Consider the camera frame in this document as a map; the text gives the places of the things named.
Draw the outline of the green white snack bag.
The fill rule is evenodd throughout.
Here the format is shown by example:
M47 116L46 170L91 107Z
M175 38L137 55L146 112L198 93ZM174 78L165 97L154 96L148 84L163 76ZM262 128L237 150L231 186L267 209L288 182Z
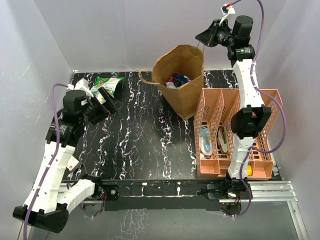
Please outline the green white snack bag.
M91 93L102 103L105 102L105 98L98 91L99 88L103 87L109 95L114 97L114 93L116 91L116 87L119 83L121 83L125 78L124 77L98 77L93 84L93 87L90 89Z

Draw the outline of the brown paper bag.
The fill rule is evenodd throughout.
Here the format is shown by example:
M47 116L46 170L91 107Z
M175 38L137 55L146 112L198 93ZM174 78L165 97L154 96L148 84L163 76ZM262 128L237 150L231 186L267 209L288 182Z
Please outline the brown paper bag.
M202 88L204 88L204 53L197 47L182 44L159 57L151 71L152 81L139 79L158 87L165 100L182 119L188 120L196 113Z

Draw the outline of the blue snack packet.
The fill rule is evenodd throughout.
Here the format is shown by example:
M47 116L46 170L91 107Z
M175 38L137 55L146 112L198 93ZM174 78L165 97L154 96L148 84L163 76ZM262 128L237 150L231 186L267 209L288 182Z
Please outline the blue snack packet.
M186 75L173 73L167 82L164 83L164 86L170 89L176 89L190 81L191 79Z

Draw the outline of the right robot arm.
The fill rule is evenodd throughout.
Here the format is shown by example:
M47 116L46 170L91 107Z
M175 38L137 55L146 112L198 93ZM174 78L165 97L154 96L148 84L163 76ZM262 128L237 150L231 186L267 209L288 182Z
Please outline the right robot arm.
M227 48L227 57L236 75L240 107L231 118L234 134L233 154L227 175L232 180L244 180L247 176L249 154L259 133L268 122L272 110L258 92L255 64L258 50L251 43L254 20L247 15L235 18L232 28L226 16L213 20L210 27L196 35L196 40L207 47L221 45Z

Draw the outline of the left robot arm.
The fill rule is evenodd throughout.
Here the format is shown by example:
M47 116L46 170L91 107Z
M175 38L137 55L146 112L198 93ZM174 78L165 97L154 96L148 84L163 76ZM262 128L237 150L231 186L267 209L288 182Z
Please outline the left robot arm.
M59 193L68 162L75 152L85 126L96 125L115 114L122 103L104 87L96 97L86 86L74 87L65 93L63 107L57 110L52 100L53 119L45 138L44 155L36 180L24 204L13 210L13 217L27 226L60 233L69 214L86 198L103 195L100 177L85 174L70 189Z

